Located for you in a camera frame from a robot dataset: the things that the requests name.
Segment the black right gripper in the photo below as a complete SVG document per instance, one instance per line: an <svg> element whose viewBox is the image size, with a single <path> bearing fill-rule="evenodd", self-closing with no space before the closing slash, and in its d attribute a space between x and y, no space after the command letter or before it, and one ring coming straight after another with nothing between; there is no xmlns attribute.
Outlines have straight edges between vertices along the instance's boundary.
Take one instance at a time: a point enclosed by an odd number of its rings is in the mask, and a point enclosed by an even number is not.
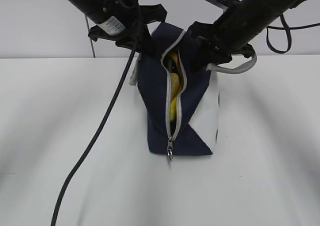
<svg viewBox="0 0 320 226"><path fill-rule="evenodd" d="M233 55L242 55L245 58L253 56L253 47L250 44L240 49L232 49L225 42L222 42L215 32L213 24L195 21L188 28L192 37L192 59L190 71L199 72L209 63L226 64L231 62Z"/></svg>

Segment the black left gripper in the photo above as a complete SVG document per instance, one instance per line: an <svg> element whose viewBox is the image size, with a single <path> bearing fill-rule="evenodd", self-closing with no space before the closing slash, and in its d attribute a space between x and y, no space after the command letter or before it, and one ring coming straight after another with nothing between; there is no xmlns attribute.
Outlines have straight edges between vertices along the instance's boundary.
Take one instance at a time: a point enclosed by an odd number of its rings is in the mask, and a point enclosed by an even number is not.
<svg viewBox="0 0 320 226"><path fill-rule="evenodd" d="M141 16L135 16L127 24L124 24L118 17L111 16L101 25L90 28L88 37L95 42L98 39L113 41L117 47L126 49L132 49L137 39L137 53L154 55L156 45L149 32L148 24L164 23L167 11L162 4L141 5L140 10Z"/></svg>

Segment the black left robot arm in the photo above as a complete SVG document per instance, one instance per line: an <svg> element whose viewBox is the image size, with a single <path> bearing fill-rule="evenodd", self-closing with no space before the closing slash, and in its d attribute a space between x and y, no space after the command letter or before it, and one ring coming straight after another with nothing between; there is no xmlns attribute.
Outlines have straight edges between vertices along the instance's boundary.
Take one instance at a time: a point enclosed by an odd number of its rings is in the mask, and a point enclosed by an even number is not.
<svg viewBox="0 0 320 226"><path fill-rule="evenodd" d="M140 5L139 0L67 0L95 26L88 37L113 41L117 47L153 55L156 52L148 24L165 22L167 11L161 4Z"/></svg>

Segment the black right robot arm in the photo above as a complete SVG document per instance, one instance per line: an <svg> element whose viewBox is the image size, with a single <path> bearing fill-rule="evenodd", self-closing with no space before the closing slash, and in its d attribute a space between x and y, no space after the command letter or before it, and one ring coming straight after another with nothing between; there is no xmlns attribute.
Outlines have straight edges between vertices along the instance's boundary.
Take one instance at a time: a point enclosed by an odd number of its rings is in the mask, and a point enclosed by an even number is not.
<svg viewBox="0 0 320 226"><path fill-rule="evenodd" d="M237 75L249 71L257 55L249 44L284 12L308 0L205 0L223 9L214 23L194 22L190 36L201 41L190 69Z"/></svg>

